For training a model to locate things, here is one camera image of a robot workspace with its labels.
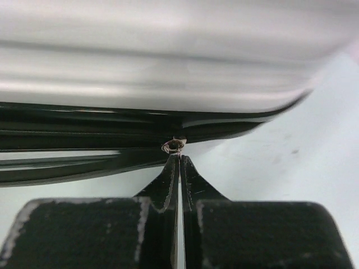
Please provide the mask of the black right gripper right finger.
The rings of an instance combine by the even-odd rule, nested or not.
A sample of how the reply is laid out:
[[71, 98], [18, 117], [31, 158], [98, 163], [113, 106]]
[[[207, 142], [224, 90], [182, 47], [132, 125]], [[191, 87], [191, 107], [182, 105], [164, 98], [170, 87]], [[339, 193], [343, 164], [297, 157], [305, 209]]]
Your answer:
[[352, 268], [328, 210], [313, 202], [232, 201], [181, 158], [186, 268]]

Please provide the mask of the space astronaut print suitcase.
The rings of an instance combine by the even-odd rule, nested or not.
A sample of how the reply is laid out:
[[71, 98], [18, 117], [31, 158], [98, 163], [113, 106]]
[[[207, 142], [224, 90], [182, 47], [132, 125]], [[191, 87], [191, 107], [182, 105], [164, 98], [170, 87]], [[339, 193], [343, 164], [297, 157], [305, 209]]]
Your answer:
[[2, 1], [1, 186], [161, 166], [305, 99], [357, 1]]

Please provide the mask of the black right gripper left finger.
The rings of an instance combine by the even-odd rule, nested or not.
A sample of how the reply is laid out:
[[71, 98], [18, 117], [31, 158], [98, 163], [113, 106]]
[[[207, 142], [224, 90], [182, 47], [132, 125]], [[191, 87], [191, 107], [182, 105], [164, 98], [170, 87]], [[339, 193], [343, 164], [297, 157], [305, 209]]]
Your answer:
[[176, 268], [179, 158], [130, 198], [46, 198], [17, 214], [2, 268]]

